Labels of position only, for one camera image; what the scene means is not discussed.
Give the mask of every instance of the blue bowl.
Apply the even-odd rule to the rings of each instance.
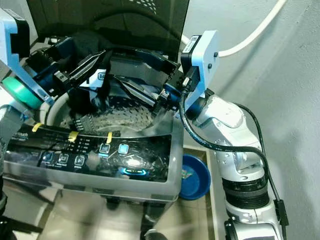
[[[196,200],[207,194],[211,177],[207,166],[197,157],[184,154],[182,160],[182,182],[179,196]]]

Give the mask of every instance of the tiled floor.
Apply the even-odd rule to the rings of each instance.
[[[116,210],[106,207],[99,195],[66,191],[57,196],[43,233],[18,234],[18,240],[138,240],[143,207],[122,201]],[[168,240],[209,240],[206,197],[178,199],[155,228]]]

